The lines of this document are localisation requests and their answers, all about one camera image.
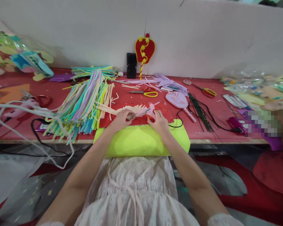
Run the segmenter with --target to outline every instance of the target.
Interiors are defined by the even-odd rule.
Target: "red felt ornament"
[[[139,37],[135,42],[135,52],[137,62],[141,63],[141,72],[139,75],[139,80],[142,78],[142,67],[143,64],[147,64],[155,51],[155,43],[153,40],[149,39],[150,35],[147,33],[146,37]]]

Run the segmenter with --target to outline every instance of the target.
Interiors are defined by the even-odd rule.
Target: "pixelated area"
[[[245,112],[246,137],[281,137],[280,117],[283,113],[273,111]]]

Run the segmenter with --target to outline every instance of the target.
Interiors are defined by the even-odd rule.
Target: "lace sleeve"
[[[47,222],[40,226],[64,226],[64,224],[62,224],[61,222]]]
[[[229,214],[219,213],[208,220],[208,226],[243,226],[236,218]]]

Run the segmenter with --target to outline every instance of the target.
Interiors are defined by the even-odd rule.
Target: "white cable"
[[[53,159],[42,147],[40,147],[39,145],[33,143],[32,141],[30,141],[29,139],[27,139],[26,137],[24,137],[21,133],[19,133],[18,131],[16,131],[15,129],[13,129],[13,128],[11,128],[10,126],[6,125],[3,121],[1,121],[1,115],[2,115],[2,113],[4,112],[4,110],[5,110],[6,108],[17,108],[17,109],[21,109],[21,110],[23,110],[23,111],[26,111],[26,112],[29,112],[29,113],[32,113],[32,114],[35,114],[35,115],[38,115],[38,116],[43,116],[43,117],[48,117],[48,115],[47,115],[44,111],[39,111],[39,110],[33,111],[33,110],[30,110],[30,109],[25,108],[25,107],[22,107],[22,106],[12,105],[12,104],[10,104],[10,103],[24,103],[24,102],[23,102],[23,101],[10,101],[10,102],[8,102],[8,103],[6,103],[6,104],[0,104],[0,108],[1,108],[1,110],[0,110],[0,124],[3,125],[3,126],[5,126],[5,127],[7,127],[8,129],[10,129],[11,131],[13,131],[13,132],[16,133],[18,136],[20,136],[20,137],[23,138],[24,140],[28,141],[28,142],[31,143],[32,145],[34,145],[34,146],[38,147],[39,149],[41,149],[41,150],[49,157],[49,159],[52,160],[52,162],[54,163],[54,165],[55,165],[56,167],[58,167],[58,168],[60,168],[60,169],[65,169],[67,163],[68,163],[69,160],[72,158],[72,156],[74,155],[75,151],[74,151],[74,149],[73,149],[73,147],[72,147],[72,141],[71,141],[71,140],[72,140],[72,136],[64,129],[64,127],[63,127],[63,125],[62,125],[61,119],[59,119],[58,117],[55,117],[55,116],[51,116],[51,118],[56,119],[56,120],[58,121],[61,130],[67,135],[67,139],[70,141],[69,144],[70,144],[70,148],[71,148],[72,153],[71,153],[70,157],[67,159],[67,161],[65,162],[65,164],[64,164],[63,167],[59,166],[59,165],[54,161],[54,159]],[[36,107],[36,106],[34,106],[32,103],[30,103],[30,102],[25,102],[25,104],[28,104],[28,105],[32,106],[33,108]]]

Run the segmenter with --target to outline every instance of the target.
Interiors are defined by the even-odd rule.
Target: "bundle of pipe cleaners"
[[[72,134],[72,142],[79,133],[90,134],[99,128],[103,114],[96,108],[95,102],[111,106],[111,102],[118,98],[111,98],[114,84],[108,85],[105,77],[100,68],[93,70],[89,80],[74,85],[63,104],[51,110],[57,110],[55,116],[61,119],[66,131]],[[60,136],[60,141],[65,137],[55,119],[43,135],[47,133],[52,133],[53,139]]]
[[[115,80],[118,77],[118,74],[117,72],[115,72],[115,70],[113,70],[113,66],[72,67],[71,73],[74,74],[73,80],[75,81],[77,78],[91,76],[94,71],[99,70],[99,69],[102,71],[104,78],[118,82],[117,80]]]

